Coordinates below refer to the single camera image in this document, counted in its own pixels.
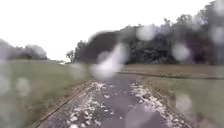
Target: asphalt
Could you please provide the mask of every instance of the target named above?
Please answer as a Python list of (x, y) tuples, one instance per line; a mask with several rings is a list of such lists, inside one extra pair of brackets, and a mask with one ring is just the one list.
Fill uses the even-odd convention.
[(39, 128), (189, 127), (131, 76), (91, 82), (79, 97), (51, 115)]

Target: sky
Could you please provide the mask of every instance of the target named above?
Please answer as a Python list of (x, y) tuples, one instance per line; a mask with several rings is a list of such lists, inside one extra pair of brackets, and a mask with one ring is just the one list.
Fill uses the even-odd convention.
[(0, 38), (13, 46), (36, 44), (50, 59), (99, 31), (161, 24), (196, 14), (212, 0), (0, 0)]

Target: green grass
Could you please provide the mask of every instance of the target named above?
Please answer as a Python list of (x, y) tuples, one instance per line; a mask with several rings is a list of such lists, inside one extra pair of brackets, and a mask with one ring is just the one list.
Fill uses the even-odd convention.
[[(173, 76), (224, 76), (224, 67), (205, 65), (129, 65), (124, 70)], [(171, 105), (175, 104), (176, 94), (189, 95), (195, 114), (202, 113), (204, 117), (224, 127), (224, 80), (188, 80), (146, 76), (141, 76), (139, 79), (143, 84), (153, 87), (166, 97)]]
[[(74, 78), (69, 66), (49, 61), (8, 61), (1, 65), (0, 70), (11, 85), (10, 91), (0, 97), (0, 102), (16, 106), (18, 122), (23, 126), (38, 121), (83, 82), (83, 79)], [(24, 97), (16, 90), (20, 78), (26, 79), (30, 87)]]

